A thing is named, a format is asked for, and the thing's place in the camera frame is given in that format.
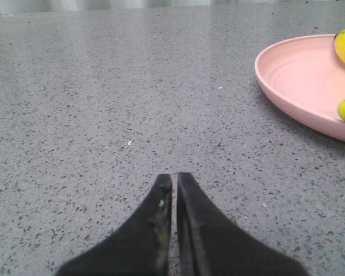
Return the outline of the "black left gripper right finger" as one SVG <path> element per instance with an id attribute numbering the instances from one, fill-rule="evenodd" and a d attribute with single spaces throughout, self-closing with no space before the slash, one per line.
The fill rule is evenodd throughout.
<path id="1" fill-rule="evenodd" d="M 235 225 L 188 172 L 178 175 L 177 223 L 182 275 L 308 275 Z"/>

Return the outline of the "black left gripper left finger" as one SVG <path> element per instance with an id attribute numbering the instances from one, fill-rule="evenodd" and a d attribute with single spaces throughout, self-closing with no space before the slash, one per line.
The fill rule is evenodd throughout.
<path id="1" fill-rule="evenodd" d="M 62 265 L 57 275 L 167 275 L 171 207 L 172 179 L 160 174 L 119 229 Z"/>

